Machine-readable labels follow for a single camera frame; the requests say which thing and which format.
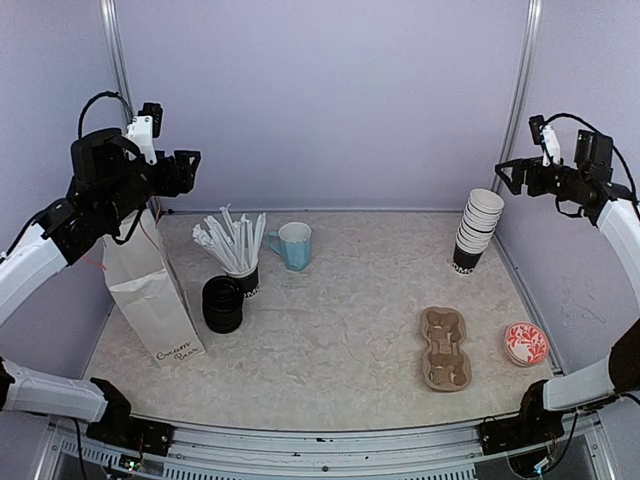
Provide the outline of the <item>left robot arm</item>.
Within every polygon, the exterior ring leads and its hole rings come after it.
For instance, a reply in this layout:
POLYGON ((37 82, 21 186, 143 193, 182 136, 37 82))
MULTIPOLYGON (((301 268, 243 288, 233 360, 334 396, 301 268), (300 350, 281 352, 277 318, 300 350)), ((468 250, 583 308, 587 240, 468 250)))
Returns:
MULTIPOLYGON (((9 317, 43 284, 81 259, 105 236, 122 244, 131 214, 152 197, 190 192, 201 154, 177 150, 148 163, 142 148, 118 128, 91 132, 71 145, 67 194, 34 214, 1 255, 1 318, 9 317)), ((100 424, 121 445, 140 434, 130 403, 108 381, 71 380, 1 362, 1 408, 100 424)))

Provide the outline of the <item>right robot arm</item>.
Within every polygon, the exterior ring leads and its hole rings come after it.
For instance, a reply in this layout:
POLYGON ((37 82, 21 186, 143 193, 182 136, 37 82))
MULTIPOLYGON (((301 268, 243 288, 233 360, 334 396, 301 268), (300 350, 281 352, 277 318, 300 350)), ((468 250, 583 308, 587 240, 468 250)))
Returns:
MULTIPOLYGON (((632 285, 639 292, 639 207, 635 194, 612 181, 613 139, 580 130, 575 167, 560 158, 557 138, 545 126, 534 136, 541 157, 521 158, 495 166, 495 173, 514 195, 552 195, 555 203, 578 206, 570 218, 586 218, 609 242, 632 285)), ((535 442, 551 422, 567 412, 594 407, 639 388, 639 324, 634 323, 600 361, 567 376, 540 381, 524 394, 511 433, 523 444, 535 442)))

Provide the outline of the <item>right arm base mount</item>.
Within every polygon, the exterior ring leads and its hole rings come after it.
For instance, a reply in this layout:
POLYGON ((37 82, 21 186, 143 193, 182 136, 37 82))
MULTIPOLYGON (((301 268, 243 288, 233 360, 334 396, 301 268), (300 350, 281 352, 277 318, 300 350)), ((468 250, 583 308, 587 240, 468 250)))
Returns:
POLYGON ((518 414, 496 419, 486 417, 478 426, 484 455, 492 455, 561 438, 562 412, 544 409, 543 393, 547 380, 533 383, 525 392, 518 414))

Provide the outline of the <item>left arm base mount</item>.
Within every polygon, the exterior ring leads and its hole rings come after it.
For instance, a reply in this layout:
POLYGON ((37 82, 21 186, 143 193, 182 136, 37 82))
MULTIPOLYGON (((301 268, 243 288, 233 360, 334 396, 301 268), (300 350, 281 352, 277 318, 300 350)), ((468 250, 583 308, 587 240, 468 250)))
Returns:
POLYGON ((115 386, 98 378, 90 382, 101 390, 107 406, 99 421, 88 425, 88 438, 141 454, 167 456, 175 430, 171 424, 133 417, 131 403, 115 386))

